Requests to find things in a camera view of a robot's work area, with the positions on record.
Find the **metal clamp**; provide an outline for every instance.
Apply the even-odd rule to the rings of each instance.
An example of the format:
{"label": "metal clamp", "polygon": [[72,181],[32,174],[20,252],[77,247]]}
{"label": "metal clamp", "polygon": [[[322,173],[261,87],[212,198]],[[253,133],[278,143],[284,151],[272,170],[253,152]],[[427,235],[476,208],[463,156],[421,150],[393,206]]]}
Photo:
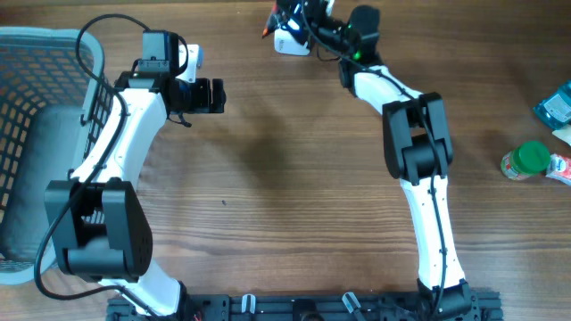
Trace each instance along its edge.
{"label": "metal clamp", "polygon": [[341,300],[343,301],[343,304],[345,305],[349,313],[354,315],[357,321],[366,321],[365,317],[360,312],[360,303],[359,300],[357,300],[355,293],[347,292],[346,294],[343,295]]}
{"label": "metal clamp", "polygon": [[242,313],[256,313],[256,296],[253,294],[245,294],[242,297]]}

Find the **cable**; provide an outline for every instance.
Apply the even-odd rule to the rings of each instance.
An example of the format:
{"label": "cable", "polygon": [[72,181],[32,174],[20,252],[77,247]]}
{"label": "cable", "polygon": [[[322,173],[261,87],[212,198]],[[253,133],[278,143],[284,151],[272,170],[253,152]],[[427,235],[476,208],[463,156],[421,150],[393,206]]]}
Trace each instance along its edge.
{"label": "cable", "polygon": [[319,59],[320,62],[338,62],[338,61],[341,59],[341,57],[339,57],[339,56],[337,56],[337,57],[335,57],[335,58],[329,58],[329,59],[323,59],[323,58],[321,58],[321,56],[319,55],[319,46],[318,46],[316,55],[317,55],[317,57],[318,57],[318,59]]}
{"label": "cable", "polygon": [[104,163],[107,161],[107,158],[109,157],[110,153],[112,152],[114,145],[117,143],[117,140],[119,139],[119,135],[121,133],[121,130],[123,129],[123,126],[125,124],[125,119],[127,117],[127,113],[128,113],[127,105],[125,104],[125,101],[123,100],[123,98],[119,95],[119,92],[116,91],[115,88],[113,88],[112,86],[107,84],[103,79],[97,77],[91,70],[89,70],[89,68],[81,60],[81,57],[79,55],[79,45],[81,43],[81,37],[83,36],[83,34],[94,23],[101,21],[103,19],[108,19],[108,18],[120,18],[120,19],[125,19],[128,21],[133,21],[137,25],[141,26],[143,29],[150,30],[143,22],[138,21],[135,18],[129,17],[129,16],[124,15],[124,14],[112,13],[112,14],[104,14],[104,15],[101,15],[99,17],[92,19],[90,22],[88,22],[79,31],[78,38],[77,38],[76,44],[75,44],[75,55],[76,55],[76,59],[78,61],[78,64],[81,67],[81,69],[83,71],[85,71],[86,74],[90,78],[92,78],[93,80],[95,80],[97,82],[97,84],[99,84],[99,86],[102,86],[103,88],[105,88],[105,90],[112,93],[113,95],[115,95],[118,98],[120,106],[121,106],[121,115],[120,115],[119,124],[118,124],[117,128],[115,129],[115,132],[113,133],[111,140],[107,144],[107,147],[105,147],[105,150],[103,151],[103,153],[101,155],[101,158],[95,164],[93,171],[87,177],[85,182],[82,183],[79,186],[79,188],[72,194],[72,196],[69,198],[69,200],[63,206],[60,214],[56,217],[56,219],[52,222],[50,227],[47,229],[46,234],[44,235],[44,238],[42,239],[42,241],[39,245],[39,248],[37,249],[36,261],[34,263],[34,281],[36,283],[36,287],[38,288],[38,290],[42,294],[44,294],[48,298],[55,299],[55,300],[76,300],[76,299],[85,298],[87,296],[97,294],[100,292],[114,290],[114,291],[120,292],[122,295],[124,295],[125,297],[127,297],[128,299],[133,301],[135,304],[137,304],[137,306],[139,306],[141,309],[144,309],[152,317],[158,318],[158,316],[148,306],[146,306],[135,295],[133,295],[132,293],[127,291],[125,289],[125,287],[120,286],[120,285],[102,286],[100,288],[81,292],[81,293],[76,293],[76,294],[72,294],[72,295],[62,295],[62,294],[50,292],[49,290],[47,290],[46,286],[42,282],[42,275],[41,275],[42,258],[44,257],[44,253],[46,251],[46,247],[47,247],[47,244],[49,243],[50,238],[54,234],[55,229],[58,227],[58,225],[62,221],[63,217],[67,213],[67,211],[71,207],[75,206],[75,204],[77,204],[77,202],[81,199],[82,194],[86,191],[87,186],[93,181],[93,179],[99,174],[99,172],[103,168]]}
{"label": "cable", "polygon": [[420,118],[420,122],[422,123],[422,126],[426,130],[426,136],[428,137],[428,143],[430,144],[430,148],[432,149],[432,152],[434,154],[434,163],[436,163],[436,166],[434,166],[434,170],[433,170],[432,175],[430,177],[430,194],[432,196],[432,203],[434,206],[434,215],[436,216],[436,225],[438,225],[438,234],[440,235],[440,246],[441,246],[440,251],[441,251],[441,254],[443,255],[443,268],[442,268],[440,288],[438,289],[438,294],[436,295],[436,300],[434,301],[434,309],[431,313],[430,318],[428,318],[430,320],[436,315],[436,312],[438,312],[438,306],[440,305],[440,301],[443,298],[444,285],[446,282],[446,268],[447,268],[446,255],[448,254],[447,253],[448,250],[446,249],[446,244],[444,241],[443,224],[442,224],[442,221],[440,219],[440,211],[438,210],[438,201],[436,200],[436,189],[434,188],[434,179],[435,179],[436,175],[438,174],[438,171],[440,170],[440,156],[438,155],[438,151],[436,150],[436,142],[434,141],[434,136],[432,135],[432,129],[429,128],[427,125],[426,115],[422,112],[420,105],[417,104],[416,109],[417,109],[418,116]]}
{"label": "cable", "polygon": [[131,72],[135,72],[135,69],[137,68],[137,66],[139,65],[139,62],[142,61],[142,58],[137,58],[135,59],[135,61],[133,62],[133,66],[131,67]]}
{"label": "cable", "polygon": [[397,89],[399,89],[401,91],[402,95],[405,95],[406,97],[408,97],[409,99],[414,99],[414,97],[409,94],[401,85],[399,85],[396,81],[394,81],[392,78],[387,77],[386,75],[384,75],[380,70],[372,70],[371,68],[360,64],[356,61],[354,61],[353,59],[351,59],[351,57],[344,55],[338,51],[336,51],[335,49],[333,49],[331,46],[326,45],[321,39],[319,39],[319,37],[315,34],[315,32],[313,32],[313,30],[311,29],[310,24],[307,21],[307,17],[305,16],[305,11],[304,11],[304,7],[308,5],[308,3],[306,2],[304,5],[302,5],[302,18],[303,18],[303,25],[305,26],[305,28],[308,30],[308,32],[310,33],[311,37],[313,37],[315,39],[315,41],[320,44],[321,46],[323,46],[324,48],[326,48],[329,52],[331,52],[332,54],[336,55],[337,57],[339,57],[340,59],[343,59],[345,61],[348,61],[350,63],[352,63],[353,65],[357,66],[359,69],[361,70],[365,70],[366,72],[375,74],[377,76],[379,76],[380,78],[384,78],[386,80],[388,80],[388,82],[390,82],[391,84],[393,84],[393,86],[395,86]]}
{"label": "cable", "polygon": [[182,126],[184,126],[184,127],[186,127],[186,128],[190,128],[190,127],[193,126],[193,124],[191,124],[191,123],[189,123],[188,121],[185,120],[185,117],[184,117],[181,113],[176,114],[176,115],[178,116],[178,119],[180,119],[180,121],[173,120],[173,119],[170,117],[170,115],[167,117],[167,120],[170,121],[170,122],[173,122],[173,123],[175,123],[175,124],[177,124],[177,125],[182,125]]}

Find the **wooden table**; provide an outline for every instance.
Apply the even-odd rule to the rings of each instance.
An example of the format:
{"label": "wooden table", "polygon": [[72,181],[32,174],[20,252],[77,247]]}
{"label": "wooden table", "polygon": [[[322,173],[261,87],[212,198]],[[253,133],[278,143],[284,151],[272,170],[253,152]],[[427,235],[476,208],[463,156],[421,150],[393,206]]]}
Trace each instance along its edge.
{"label": "wooden table", "polygon": [[[507,320],[571,313],[571,187],[500,172],[536,139],[571,155],[532,107],[571,75],[566,1],[339,1],[383,11],[379,50],[392,73],[447,105],[455,148],[449,206],[468,281],[500,291]],[[270,3],[4,8],[4,25],[79,28],[124,12],[200,44],[201,77],[224,78],[226,113],[167,124],[138,187],[154,257],[192,293],[414,291],[418,252],[408,204],[385,166],[380,117],[339,85],[335,63],[283,56],[261,40]],[[115,79],[140,55],[141,30],[106,21],[91,32]],[[51,271],[50,288],[78,292]],[[0,288],[0,319],[98,320],[109,296],[42,297]]]}

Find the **basket mesh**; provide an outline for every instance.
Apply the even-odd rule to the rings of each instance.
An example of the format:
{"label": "basket mesh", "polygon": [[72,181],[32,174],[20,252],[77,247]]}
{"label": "basket mesh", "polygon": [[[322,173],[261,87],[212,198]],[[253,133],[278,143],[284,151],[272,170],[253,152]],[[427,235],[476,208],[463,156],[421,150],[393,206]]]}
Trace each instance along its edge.
{"label": "basket mesh", "polygon": [[[27,152],[26,138],[34,116],[50,106],[79,110],[83,107],[89,78],[77,64],[73,46],[70,39],[0,38],[0,225],[11,204],[11,192],[21,159]],[[80,55],[88,68],[93,69],[94,57],[86,45],[80,47]],[[97,89],[95,97],[93,112],[82,120],[89,126],[84,159],[95,145],[112,107],[112,95],[102,87]],[[20,255],[16,257],[26,259],[15,259],[5,247],[0,249],[0,272],[29,268],[33,264],[29,256],[35,253],[38,243],[35,240],[29,242],[29,249],[18,249]]]}

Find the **green lid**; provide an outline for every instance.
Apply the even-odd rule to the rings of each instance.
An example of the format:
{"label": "green lid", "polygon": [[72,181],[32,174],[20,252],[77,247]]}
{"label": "green lid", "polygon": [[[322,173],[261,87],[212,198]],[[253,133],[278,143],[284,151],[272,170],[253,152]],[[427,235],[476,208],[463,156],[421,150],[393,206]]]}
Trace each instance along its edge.
{"label": "green lid", "polygon": [[527,142],[514,151],[513,161],[526,174],[543,172],[550,165],[551,156],[547,147],[540,142]]}

